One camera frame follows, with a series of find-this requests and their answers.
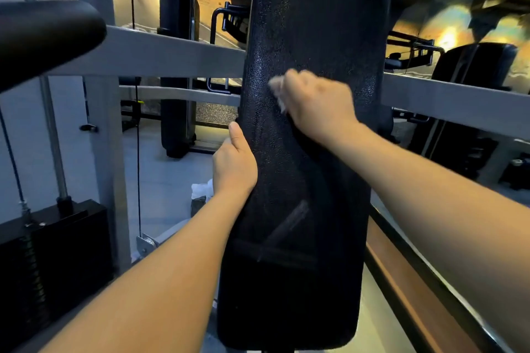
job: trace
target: black foam roller pad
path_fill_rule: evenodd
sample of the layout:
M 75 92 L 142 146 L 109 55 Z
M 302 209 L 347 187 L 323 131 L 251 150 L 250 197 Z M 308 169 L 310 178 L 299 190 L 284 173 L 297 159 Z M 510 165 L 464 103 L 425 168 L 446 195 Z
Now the black foam roller pad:
M 289 68 L 345 82 L 374 129 L 388 5 L 252 0 L 238 120 L 258 183 L 222 260 L 218 334 L 228 347 L 327 349 L 355 334 L 370 188 L 295 129 L 267 82 Z
M 94 49 L 106 34 L 98 11 L 78 0 L 0 4 L 0 92 Z

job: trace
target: weight stack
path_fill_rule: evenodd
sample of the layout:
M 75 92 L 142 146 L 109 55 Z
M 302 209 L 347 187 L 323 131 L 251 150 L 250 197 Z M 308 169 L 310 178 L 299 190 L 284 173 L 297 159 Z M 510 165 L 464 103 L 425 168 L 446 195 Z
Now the weight stack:
M 9 352 L 114 278 L 107 210 L 92 200 L 0 224 L 1 352 Z

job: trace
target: black backrest pad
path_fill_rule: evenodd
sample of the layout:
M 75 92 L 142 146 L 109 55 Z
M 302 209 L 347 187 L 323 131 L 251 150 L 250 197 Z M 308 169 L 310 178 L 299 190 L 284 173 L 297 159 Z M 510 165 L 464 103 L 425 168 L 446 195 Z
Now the black backrest pad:
M 355 333 L 369 186 L 295 129 L 267 82 L 289 68 L 346 82 L 374 129 L 388 3 L 252 0 L 238 120 L 259 172 L 222 261 L 218 334 L 228 347 L 333 348 Z

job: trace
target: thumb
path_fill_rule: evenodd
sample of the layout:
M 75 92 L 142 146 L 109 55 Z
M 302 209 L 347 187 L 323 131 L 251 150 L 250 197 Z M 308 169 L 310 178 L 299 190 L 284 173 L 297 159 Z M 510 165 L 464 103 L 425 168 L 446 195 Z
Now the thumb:
M 243 135 L 243 131 L 239 127 L 239 124 L 236 122 L 231 122 L 229 124 L 229 134 L 232 145 L 235 146 L 238 151 L 250 149 L 248 142 Z

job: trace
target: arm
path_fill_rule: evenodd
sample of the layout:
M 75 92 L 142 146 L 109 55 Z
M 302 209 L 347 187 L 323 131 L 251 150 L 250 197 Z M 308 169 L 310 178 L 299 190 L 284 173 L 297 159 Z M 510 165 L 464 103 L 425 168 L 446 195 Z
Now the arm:
M 295 124 L 359 173 L 414 245 L 516 351 L 530 351 L 530 209 L 402 149 L 355 117 L 345 84 L 270 85 Z
M 214 155 L 212 199 L 176 235 L 118 278 L 44 352 L 198 352 L 232 225 L 258 169 L 233 122 Z

